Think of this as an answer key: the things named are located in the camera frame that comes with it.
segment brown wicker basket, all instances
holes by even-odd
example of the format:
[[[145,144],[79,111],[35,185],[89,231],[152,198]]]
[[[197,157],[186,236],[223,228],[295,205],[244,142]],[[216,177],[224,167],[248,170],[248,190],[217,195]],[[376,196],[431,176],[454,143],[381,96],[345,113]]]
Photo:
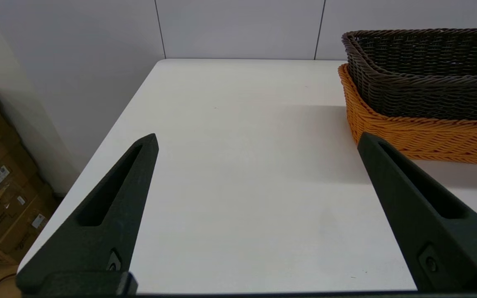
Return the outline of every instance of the brown wicker basket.
[[[353,31],[342,41],[377,113],[477,120],[477,29]]]
[[[347,64],[338,68],[347,104],[347,121],[356,143],[362,132],[384,138],[411,159],[477,163],[477,121],[387,117],[358,95]]]

